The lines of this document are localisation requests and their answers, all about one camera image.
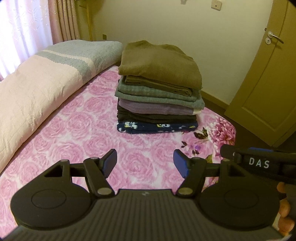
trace pillow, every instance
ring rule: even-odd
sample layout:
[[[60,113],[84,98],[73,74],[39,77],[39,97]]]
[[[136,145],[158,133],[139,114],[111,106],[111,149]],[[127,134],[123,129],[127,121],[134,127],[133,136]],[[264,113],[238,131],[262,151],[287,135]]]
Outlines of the pillow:
[[[0,172],[70,95],[120,61],[120,42],[71,40],[31,56],[0,82]]]

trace purple folded cloth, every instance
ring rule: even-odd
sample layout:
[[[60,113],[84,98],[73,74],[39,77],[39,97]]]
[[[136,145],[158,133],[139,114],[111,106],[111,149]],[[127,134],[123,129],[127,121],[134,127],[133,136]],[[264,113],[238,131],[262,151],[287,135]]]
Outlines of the purple folded cloth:
[[[176,104],[147,103],[126,99],[119,99],[119,105],[130,112],[138,114],[196,115],[201,112],[201,110]]]

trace brown folded cloth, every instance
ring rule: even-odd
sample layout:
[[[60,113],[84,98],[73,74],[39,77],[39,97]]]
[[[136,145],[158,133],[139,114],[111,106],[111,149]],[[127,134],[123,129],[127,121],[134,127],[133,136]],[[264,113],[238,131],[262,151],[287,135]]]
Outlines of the brown folded cloth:
[[[161,115],[161,114],[136,114],[132,113],[117,104],[118,121],[133,121],[152,124],[183,124],[196,121],[196,115]]]
[[[150,80],[142,76],[128,75],[125,79],[125,84],[148,86],[150,88],[163,90],[163,91],[167,91],[167,92],[171,92],[179,95],[184,95],[188,97],[192,96],[192,90],[190,88],[177,86],[177,85],[165,83],[158,80]]]
[[[153,45],[145,40],[127,44],[118,73],[196,90],[202,88],[202,77],[193,58],[169,44]]]

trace gray-green folded shirt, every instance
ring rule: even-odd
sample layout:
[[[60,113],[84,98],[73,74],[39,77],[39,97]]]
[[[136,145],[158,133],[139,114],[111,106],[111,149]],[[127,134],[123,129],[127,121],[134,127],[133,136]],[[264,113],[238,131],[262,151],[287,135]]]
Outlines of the gray-green folded shirt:
[[[199,98],[195,102],[184,101],[179,99],[169,99],[164,97],[151,97],[151,96],[139,96],[139,95],[130,95],[122,93],[118,90],[118,86],[115,91],[115,96],[121,99],[131,100],[131,101],[139,101],[139,102],[151,102],[151,103],[163,103],[163,104],[177,104],[189,108],[193,108],[196,110],[203,110],[205,107],[205,103],[201,98],[199,93]]]
[[[198,90],[193,90],[192,96],[183,96],[175,93],[170,93],[154,88],[150,88],[147,86],[140,86],[140,85],[126,85],[124,83],[126,76],[121,76],[119,83],[118,83],[118,91],[128,95],[137,95],[137,96],[151,96],[151,97],[161,97],[161,98],[168,98],[168,99],[177,99],[177,100],[184,100],[189,102],[195,102],[197,99],[201,98],[200,92]]]

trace yellow door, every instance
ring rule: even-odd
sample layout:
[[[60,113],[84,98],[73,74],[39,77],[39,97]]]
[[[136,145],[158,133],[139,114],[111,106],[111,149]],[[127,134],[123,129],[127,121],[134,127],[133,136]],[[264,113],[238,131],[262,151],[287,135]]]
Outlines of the yellow door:
[[[296,131],[296,7],[288,0],[274,0],[257,55],[225,115],[274,147]]]

